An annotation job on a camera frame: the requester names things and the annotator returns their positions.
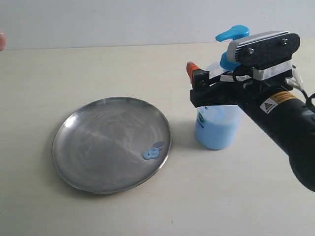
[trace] metal plate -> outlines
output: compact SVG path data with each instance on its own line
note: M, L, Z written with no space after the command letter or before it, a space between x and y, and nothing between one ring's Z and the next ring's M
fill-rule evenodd
M167 160L170 147L162 112L142 100L112 97L80 108L63 123L53 159L72 187L110 194L149 179Z

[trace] blue lever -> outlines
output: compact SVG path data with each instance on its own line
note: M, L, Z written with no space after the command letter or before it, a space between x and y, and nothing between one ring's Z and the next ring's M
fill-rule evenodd
M216 36L216 41L222 42L227 39L236 40L239 38L244 38L246 36L249 36L250 29L243 25L236 25L230 28L228 31L225 31L223 33L220 33Z

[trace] blue liquid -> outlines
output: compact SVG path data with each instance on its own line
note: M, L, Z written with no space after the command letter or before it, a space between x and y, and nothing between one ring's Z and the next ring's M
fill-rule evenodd
M229 107L229 114L220 111L210 119L208 113L213 115L215 110L198 112L196 120L195 135L197 140L205 147L220 150L228 147L234 141L240 122L240 110L236 107Z

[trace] white table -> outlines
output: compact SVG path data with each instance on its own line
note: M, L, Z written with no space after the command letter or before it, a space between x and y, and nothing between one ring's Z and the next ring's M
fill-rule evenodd
M194 138L186 62L205 68L226 47L1 52L0 236L314 236L315 193L298 182L288 157L246 115L227 149L205 150ZM294 55L310 94L314 54L315 39L308 39ZM173 148L144 184L95 196L57 176L51 145L68 115L111 96L157 106L170 122Z

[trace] yellow warning sticker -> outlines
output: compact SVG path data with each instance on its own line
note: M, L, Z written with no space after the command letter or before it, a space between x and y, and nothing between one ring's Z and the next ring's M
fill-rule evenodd
M264 101L260 108L267 114L269 114L276 106L278 106L280 103L283 103L287 100L296 98L292 93L288 91L282 91L278 92L271 97L267 98L266 101Z
M280 104L287 100L296 98L292 93L288 91L278 92L270 97L276 103Z

